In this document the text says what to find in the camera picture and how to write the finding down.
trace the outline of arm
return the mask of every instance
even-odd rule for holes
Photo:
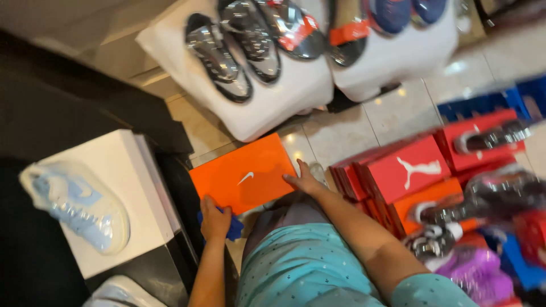
[[[385,228],[313,178],[307,163],[298,159],[298,164],[301,177],[285,175],[284,179],[317,200],[385,299],[390,301],[403,279],[430,273]]]
[[[201,200],[203,223],[201,232],[206,244],[197,270],[197,277],[189,297],[188,307],[225,306],[224,248],[225,236],[232,219],[231,208],[224,213],[216,209],[216,203],[205,196]]]

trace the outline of turquoise shirt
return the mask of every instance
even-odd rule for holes
[[[242,264],[236,306],[384,306],[366,270],[334,226],[309,223],[269,233]],[[435,274],[401,282],[393,307],[477,306]]]

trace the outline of hand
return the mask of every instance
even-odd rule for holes
[[[303,162],[300,159],[297,159],[296,161],[300,166],[301,175],[299,176],[299,178],[290,175],[283,175],[282,177],[287,183],[295,185],[296,187],[298,187],[298,189],[304,191],[311,196],[326,188],[322,183],[320,183],[317,179],[313,177],[307,163]]]
[[[232,223],[231,207],[224,208],[224,213],[216,208],[218,204],[208,195],[205,195],[200,203],[203,213],[201,233],[207,243],[215,241],[225,243],[225,236],[228,234],[229,226]]]

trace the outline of tile floor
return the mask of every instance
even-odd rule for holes
[[[318,161],[325,168],[368,148],[385,145],[428,127],[439,125],[436,104],[467,96],[496,82],[510,81],[546,71],[546,22],[489,39],[457,53],[438,75],[409,80],[398,90],[374,102],[360,104],[339,114],[313,112],[302,125],[279,131],[293,163]],[[190,156],[197,167],[243,144],[236,141],[218,118],[200,108],[189,97],[167,102],[174,119],[183,123],[195,149]],[[526,142],[527,153],[518,161],[546,176],[546,127]],[[252,213],[245,215],[251,222]],[[240,270],[246,239],[229,242],[228,248]]]

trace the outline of man's right hand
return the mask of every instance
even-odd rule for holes
[[[296,186],[298,189],[311,196],[315,195],[320,191],[328,189],[313,177],[307,163],[303,162],[300,159],[297,159],[297,162],[300,166],[301,175],[298,178],[291,175],[283,175],[282,177],[287,183]]]

